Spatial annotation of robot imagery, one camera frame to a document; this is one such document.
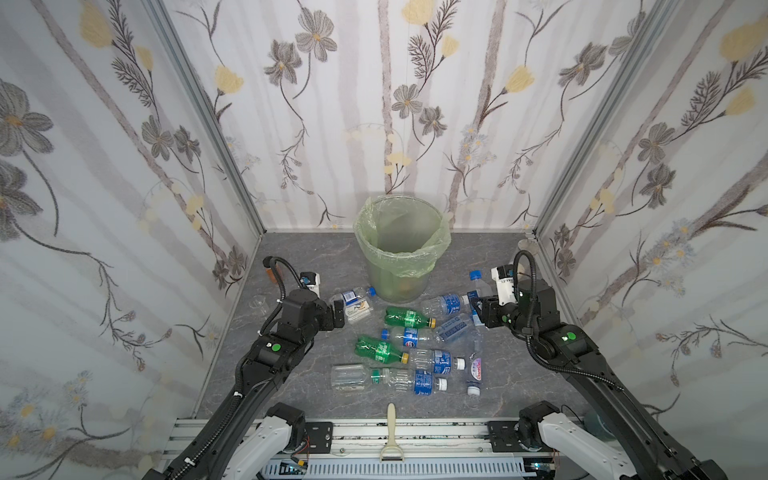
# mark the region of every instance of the sprite bottle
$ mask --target sprite bottle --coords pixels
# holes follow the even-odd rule
[[[422,315],[416,310],[404,306],[386,307],[384,323],[387,325],[404,326],[411,329],[435,328],[435,319]]]
[[[358,337],[355,353],[381,363],[408,363],[408,353],[403,353],[393,348],[389,342],[367,335]]]

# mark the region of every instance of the green trash bag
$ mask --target green trash bag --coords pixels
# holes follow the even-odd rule
[[[435,262],[451,244],[442,212],[406,195],[369,198],[354,229],[376,295],[392,303],[421,295]]]

